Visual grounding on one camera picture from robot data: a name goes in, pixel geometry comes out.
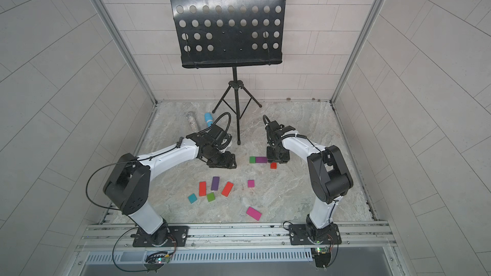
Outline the purple rectangular block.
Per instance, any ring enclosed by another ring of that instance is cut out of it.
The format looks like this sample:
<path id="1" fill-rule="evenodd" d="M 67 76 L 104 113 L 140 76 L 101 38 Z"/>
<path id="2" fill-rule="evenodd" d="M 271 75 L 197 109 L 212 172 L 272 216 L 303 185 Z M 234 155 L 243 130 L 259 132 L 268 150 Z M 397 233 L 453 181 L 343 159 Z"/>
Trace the purple rectangular block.
<path id="1" fill-rule="evenodd" d="M 255 157 L 255 163 L 256 164 L 266 164 L 268 163 L 268 158 L 267 157 Z"/>

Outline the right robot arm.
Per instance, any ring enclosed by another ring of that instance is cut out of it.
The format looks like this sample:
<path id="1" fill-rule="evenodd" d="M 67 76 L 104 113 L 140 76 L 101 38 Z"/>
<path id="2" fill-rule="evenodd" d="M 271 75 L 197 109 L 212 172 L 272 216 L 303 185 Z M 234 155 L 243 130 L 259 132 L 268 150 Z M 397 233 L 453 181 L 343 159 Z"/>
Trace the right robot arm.
<path id="1" fill-rule="evenodd" d="M 286 164 L 294 153 L 306 161 L 311 187 L 316 196 L 312 211 L 306 217 L 306 235 L 313 244 L 340 244 L 338 227 L 332 221 L 334 212 L 354 181 L 337 146 L 322 146 L 301 135 L 292 126 L 271 121 L 264 115 L 267 135 L 267 159 Z"/>

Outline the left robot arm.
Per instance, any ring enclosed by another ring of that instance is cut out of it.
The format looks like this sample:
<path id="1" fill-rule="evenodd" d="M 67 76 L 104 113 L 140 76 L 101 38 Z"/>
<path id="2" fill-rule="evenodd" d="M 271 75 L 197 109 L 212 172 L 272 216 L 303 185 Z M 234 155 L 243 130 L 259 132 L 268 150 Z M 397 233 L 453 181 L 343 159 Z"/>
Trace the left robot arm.
<path id="1" fill-rule="evenodd" d="M 198 159 L 209 168 L 235 169 L 235 155 L 227 150 L 232 140 L 228 129 L 216 123 L 181 137 L 176 144 L 145 155 L 127 153 L 112 165 L 104 194 L 137 226 L 135 247 L 185 246 L 189 228 L 169 226 L 148 202 L 153 179 L 183 162 Z"/>

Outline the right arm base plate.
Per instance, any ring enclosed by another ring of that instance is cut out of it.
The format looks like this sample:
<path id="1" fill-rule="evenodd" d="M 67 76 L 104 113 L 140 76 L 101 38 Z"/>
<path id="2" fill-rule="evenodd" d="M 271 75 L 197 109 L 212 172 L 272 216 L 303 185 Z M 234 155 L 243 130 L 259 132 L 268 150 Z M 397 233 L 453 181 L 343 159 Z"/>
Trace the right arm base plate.
<path id="1" fill-rule="evenodd" d="M 322 229 L 310 224 L 293 224 L 288 227 L 292 245 L 327 245 L 342 244 L 337 224 L 331 223 Z"/>

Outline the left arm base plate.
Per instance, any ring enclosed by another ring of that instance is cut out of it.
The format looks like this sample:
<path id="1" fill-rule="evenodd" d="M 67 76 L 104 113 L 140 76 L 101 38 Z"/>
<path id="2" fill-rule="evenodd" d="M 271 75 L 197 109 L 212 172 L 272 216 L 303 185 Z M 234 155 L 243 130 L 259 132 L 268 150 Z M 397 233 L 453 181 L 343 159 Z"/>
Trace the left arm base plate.
<path id="1" fill-rule="evenodd" d="M 131 234 L 134 239 L 133 247 L 184 247 L 189 232 L 189 226 L 169 226 L 163 224 L 153 234 L 148 234 L 142 228 Z"/>

